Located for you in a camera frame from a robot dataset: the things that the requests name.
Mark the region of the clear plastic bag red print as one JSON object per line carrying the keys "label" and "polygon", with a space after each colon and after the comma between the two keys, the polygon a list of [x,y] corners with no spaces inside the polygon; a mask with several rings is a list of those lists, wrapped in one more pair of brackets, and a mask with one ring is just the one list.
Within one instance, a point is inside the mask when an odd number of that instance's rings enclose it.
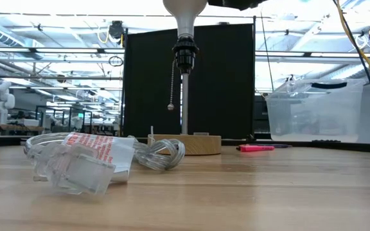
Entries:
{"label": "clear plastic bag red print", "polygon": [[62,144],[87,147],[94,150],[93,157],[115,166],[112,182],[127,182],[134,157],[134,138],[92,135],[71,132]]}

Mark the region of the pink highlighter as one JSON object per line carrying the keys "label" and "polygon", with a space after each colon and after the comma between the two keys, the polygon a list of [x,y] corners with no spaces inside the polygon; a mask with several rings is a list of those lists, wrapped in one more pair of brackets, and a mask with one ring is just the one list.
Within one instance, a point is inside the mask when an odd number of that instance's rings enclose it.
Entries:
{"label": "pink highlighter", "polygon": [[275,147],[264,145],[241,145],[237,146],[236,149],[241,152],[257,152],[257,151],[273,151]]}

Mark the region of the clear plastic storage bin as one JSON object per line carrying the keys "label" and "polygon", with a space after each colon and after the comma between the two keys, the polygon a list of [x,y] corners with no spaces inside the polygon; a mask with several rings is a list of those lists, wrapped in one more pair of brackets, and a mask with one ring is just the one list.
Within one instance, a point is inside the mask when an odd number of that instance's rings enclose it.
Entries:
{"label": "clear plastic storage bin", "polygon": [[364,80],[294,80],[265,100],[274,141],[356,142]]}

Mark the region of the black partition panel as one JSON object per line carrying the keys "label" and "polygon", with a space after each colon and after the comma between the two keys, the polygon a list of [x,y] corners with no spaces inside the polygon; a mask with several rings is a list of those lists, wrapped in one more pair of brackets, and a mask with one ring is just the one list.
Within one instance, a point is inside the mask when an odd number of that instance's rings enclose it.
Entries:
{"label": "black partition panel", "polygon": [[[181,132],[181,76],[173,67],[176,30],[128,36],[124,66],[124,135]],[[188,132],[224,139],[251,133],[254,80],[251,24],[199,26],[189,76]]]}

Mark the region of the wooden base lamp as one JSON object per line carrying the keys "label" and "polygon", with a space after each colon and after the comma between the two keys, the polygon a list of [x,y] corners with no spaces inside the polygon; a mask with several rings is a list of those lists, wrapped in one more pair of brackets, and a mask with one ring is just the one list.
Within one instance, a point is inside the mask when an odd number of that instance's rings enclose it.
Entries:
{"label": "wooden base lamp", "polygon": [[221,153],[222,138],[218,135],[190,135],[188,132],[189,114],[189,75],[195,64],[198,47],[194,38],[190,35],[178,37],[172,48],[174,58],[172,62],[172,84],[175,69],[181,75],[182,110],[181,110],[181,134],[180,135],[156,135],[157,141],[163,139],[178,140],[184,145],[185,155],[205,156],[218,155]]}

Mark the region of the white lightbulb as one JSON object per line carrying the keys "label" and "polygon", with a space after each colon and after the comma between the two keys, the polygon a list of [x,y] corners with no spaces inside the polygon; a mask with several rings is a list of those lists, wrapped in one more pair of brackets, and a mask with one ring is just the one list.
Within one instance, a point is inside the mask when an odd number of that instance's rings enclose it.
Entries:
{"label": "white lightbulb", "polygon": [[194,37],[194,22],[204,10],[207,0],[163,0],[166,10],[175,17],[177,37]]}

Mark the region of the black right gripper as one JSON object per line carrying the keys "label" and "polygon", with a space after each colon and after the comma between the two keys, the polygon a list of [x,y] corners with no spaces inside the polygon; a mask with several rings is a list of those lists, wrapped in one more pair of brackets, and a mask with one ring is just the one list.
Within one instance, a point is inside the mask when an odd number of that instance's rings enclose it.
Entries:
{"label": "black right gripper", "polygon": [[235,4],[234,0],[207,0],[208,4],[211,6],[237,8],[241,11],[248,8],[256,8],[265,1],[267,0],[238,0],[237,4]]}

